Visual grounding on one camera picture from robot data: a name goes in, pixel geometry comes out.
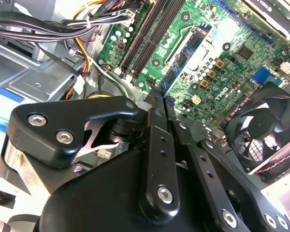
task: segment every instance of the white connector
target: white connector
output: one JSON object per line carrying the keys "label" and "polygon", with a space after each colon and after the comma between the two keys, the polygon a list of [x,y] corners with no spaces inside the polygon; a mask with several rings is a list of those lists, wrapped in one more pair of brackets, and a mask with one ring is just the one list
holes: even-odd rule
{"label": "white connector", "polygon": [[103,159],[110,159],[111,158],[112,153],[105,150],[105,149],[101,149],[98,151],[98,157],[103,158]]}

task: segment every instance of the wire bundle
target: wire bundle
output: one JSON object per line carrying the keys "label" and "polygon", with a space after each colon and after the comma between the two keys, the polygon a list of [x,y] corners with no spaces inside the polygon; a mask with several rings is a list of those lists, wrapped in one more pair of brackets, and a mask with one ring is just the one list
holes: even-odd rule
{"label": "wire bundle", "polygon": [[[104,0],[92,1],[91,4],[98,4]],[[123,23],[129,20],[129,13],[120,13],[122,9],[111,11],[103,15],[92,16],[88,20],[76,20],[82,11],[78,11],[73,20],[63,20],[61,23],[53,21],[41,21],[37,18],[15,13],[0,12],[0,26],[10,26],[23,29],[27,32],[10,31],[0,29],[0,36],[21,41],[51,43],[81,37],[94,31],[99,25]]]}
{"label": "wire bundle", "polygon": [[[89,18],[86,20],[79,20],[77,17],[85,10],[90,10],[92,6],[101,4],[97,12],[92,15],[88,13]],[[19,41],[32,42],[38,48],[40,48],[47,56],[49,56],[57,64],[70,71],[75,77],[82,78],[90,75],[90,66],[93,64],[101,76],[109,80],[114,84],[122,95],[128,97],[128,93],[125,88],[110,74],[104,71],[93,59],[90,58],[86,49],[83,46],[81,36],[96,31],[90,43],[96,39],[97,33],[102,29],[103,25],[119,24],[130,20],[131,13],[127,11],[129,9],[140,9],[142,4],[140,3],[128,3],[125,4],[124,0],[92,0],[86,5],[82,6],[73,16],[72,20],[65,19],[61,23],[53,21],[41,21],[34,17],[15,13],[15,12],[0,12],[0,36],[5,38],[11,38]],[[6,30],[5,27],[21,28],[22,31]],[[85,59],[85,64],[81,72],[75,70],[72,66],[66,64],[60,58],[44,50],[39,43],[52,43],[58,41],[64,41],[67,50],[71,49],[71,46],[67,43],[68,39],[73,39],[77,51],[76,55]],[[68,99],[74,86],[69,90],[66,95]],[[84,98],[86,97],[86,85],[84,85]]]}

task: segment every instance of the metal screw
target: metal screw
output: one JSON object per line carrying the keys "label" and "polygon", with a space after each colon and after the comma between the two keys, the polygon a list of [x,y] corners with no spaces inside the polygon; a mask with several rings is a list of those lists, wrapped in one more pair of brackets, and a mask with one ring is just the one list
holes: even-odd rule
{"label": "metal screw", "polygon": [[159,117],[162,117],[162,113],[160,112],[160,110],[155,110],[156,115],[158,115]]}
{"label": "metal screw", "polygon": [[180,127],[183,128],[184,130],[187,129],[187,126],[186,126],[184,123],[180,122],[179,125],[180,125]]}
{"label": "metal screw", "polygon": [[274,221],[274,219],[268,214],[264,214],[264,216],[265,216],[267,223],[269,223],[270,226],[272,226],[274,229],[276,229],[277,226],[276,226],[276,222]]}
{"label": "metal screw", "polygon": [[286,230],[289,229],[289,226],[287,225],[286,221],[281,216],[277,216],[277,219],[283,228],[285,228]]}
{"label": "metal screw", "polygon": [[74,136],[68,131],[59,131],[56,135],[56,138],[62,144],[70,144],[74,141]]}
{"label": "metal screw", "polygon": [[206,141],[206,145],[208,145],[209,148],[214,148],[214,146],[209,141]]}
{"label": "metal screw", "polygon": [[173,195],[171,191],[166,187],[158,188],[158,196],[166,204],[171,204],[173,201]]}
{"label": "metal screw", "polygon": [[47,120],[42,115],[30,115],[28,122],[33,126],[42,127],[47,123]]}
{"label": "metal screw", "polygon": [[228,210],[224,209],[222,211],[222,217],[229,226],[231,226],[232,228],[237,227],[237,222],[236,222],[235,217]]}
{"label": "metal screw", "polygon": [[131,102],[127,102],[126,105],[127,105],[129,108],[131,108],[131,109],[134,108],[134,105],[133,105]]}

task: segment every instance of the chip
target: chip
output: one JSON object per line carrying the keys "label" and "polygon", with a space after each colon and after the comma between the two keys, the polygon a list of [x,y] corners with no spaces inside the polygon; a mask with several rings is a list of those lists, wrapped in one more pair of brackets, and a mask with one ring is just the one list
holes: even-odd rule
{"label": "chip", "polygon": [[220,69],[224,66],[224,62],[220,59],[216,60],[216,66]]}
{"label": "chip", "polygon": [[173,80],[173,77],[174,77],[174,73],[172,70],[170,70],[165,76],[168,84]]}
{"label": "chip", "polygon": [[197,35],[194,35],[191,39],[190,39],[190,46],[191,47],[195,47],[198,43],[198,41],[200,40],[200,38]]}
{"label": "chip", "polygon": [[202,80],[200,85],[203,86],[203,87],[207,87],[208,86],[208,82],[205,81],[205,80]]}
{"label": "chip", "polygon": [[243,45],[237,52],[237,54],[245,60],[248,60],[252,55],[253,51],[250,50],[248,47]]}
{"label": "chip", "polygon": [[179,67],[182,67],[183,64],[185,63],[185,61],[186,61],[186,56],[185,56],[185,54],[180,54],[179,57],[178,57],[178,59],[177,59],[177,64],[178,64],[178,66],[179,66]]}
{"label": "chip", "polygon": [[204,11],[206,10],[206,5],[204,3],[202,4],[201,9]]}
{"label": "chip", "polygon": [[119,43],[119,44],[118,44],[118,48],[119,48],[120,50],[123,50],[123,49],[125,48],[125,45],[124,45],[123,43]]}
{"label": "chip", "polygon": [[207,75],[214,78],[216,76],[216,73],[213,70],[210,70]]}

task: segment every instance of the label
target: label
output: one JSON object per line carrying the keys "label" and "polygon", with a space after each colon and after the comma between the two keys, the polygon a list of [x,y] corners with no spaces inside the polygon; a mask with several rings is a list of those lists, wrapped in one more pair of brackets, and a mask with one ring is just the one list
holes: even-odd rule
{"label": "label", "polygon": [[227,87],[224,87],[223,90],[219,93],[219,95],[215,98],[215,100],[220,100],[228,91],[229,89]]}

